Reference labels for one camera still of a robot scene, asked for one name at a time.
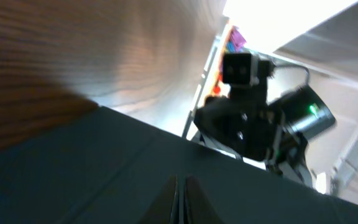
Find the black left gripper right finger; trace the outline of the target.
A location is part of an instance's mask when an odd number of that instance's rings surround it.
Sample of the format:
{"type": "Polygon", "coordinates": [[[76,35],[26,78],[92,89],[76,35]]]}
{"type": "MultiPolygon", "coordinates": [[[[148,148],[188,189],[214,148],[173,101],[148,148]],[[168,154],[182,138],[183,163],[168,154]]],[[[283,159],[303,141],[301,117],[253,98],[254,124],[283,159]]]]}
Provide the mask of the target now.
{"type": "Polygon", "coordinates": [[[198,179],[188,176],[185,180],[185,196],[183,206],[186,224],[223,224],[214,210],[198,179]]]}

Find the black gift box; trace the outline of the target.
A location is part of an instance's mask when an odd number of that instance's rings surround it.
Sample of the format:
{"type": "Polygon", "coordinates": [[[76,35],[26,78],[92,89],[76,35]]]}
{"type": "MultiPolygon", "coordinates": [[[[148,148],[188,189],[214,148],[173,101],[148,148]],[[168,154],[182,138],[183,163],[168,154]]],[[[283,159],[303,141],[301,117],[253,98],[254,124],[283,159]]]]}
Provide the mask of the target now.
{"type": "Polygon", "coordinates": [[[0,152],[0,223],[139,223],[170,176],[224,223],[358,223],[323,195],[108,108],[0,152]]]}

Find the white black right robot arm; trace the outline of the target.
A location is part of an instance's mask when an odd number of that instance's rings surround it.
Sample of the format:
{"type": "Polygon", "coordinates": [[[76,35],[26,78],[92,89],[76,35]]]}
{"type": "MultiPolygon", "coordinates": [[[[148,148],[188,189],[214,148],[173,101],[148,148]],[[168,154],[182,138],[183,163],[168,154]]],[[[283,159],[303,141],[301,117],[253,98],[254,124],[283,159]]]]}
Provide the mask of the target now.
{"type": "Polygon", "coordinates": [[[308,143],[332,128],[336,119],[308,85],[271,103],[266,94],[264,90],[212,98],[195,111],[200,141],[237,159],[262,162],[266,171],[312,187],[306,164],[308,143]]]}

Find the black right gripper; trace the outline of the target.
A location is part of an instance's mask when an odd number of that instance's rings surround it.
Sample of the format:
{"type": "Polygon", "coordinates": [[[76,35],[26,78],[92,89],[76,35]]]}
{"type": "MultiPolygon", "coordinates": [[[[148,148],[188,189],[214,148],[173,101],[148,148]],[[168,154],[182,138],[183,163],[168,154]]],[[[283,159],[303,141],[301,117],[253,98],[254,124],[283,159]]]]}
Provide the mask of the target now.
{"type": "Polygon", "coordinates": [[[267,104],[267,87],[233,87],[198,108],[194,123],[214,143],[259,162],[273,157],[283,135],[283,112],[267,104]]]}

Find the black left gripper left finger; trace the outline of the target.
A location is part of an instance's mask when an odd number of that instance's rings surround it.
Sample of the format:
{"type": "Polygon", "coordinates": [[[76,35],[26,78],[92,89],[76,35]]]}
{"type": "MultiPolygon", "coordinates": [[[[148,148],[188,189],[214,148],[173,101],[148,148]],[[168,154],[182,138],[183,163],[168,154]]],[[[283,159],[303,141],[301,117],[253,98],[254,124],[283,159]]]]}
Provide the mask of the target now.
{"type": "Polygon", "coordinates": [[[178,224],[178,180],[170,176],[139,224],[178,224]]]}

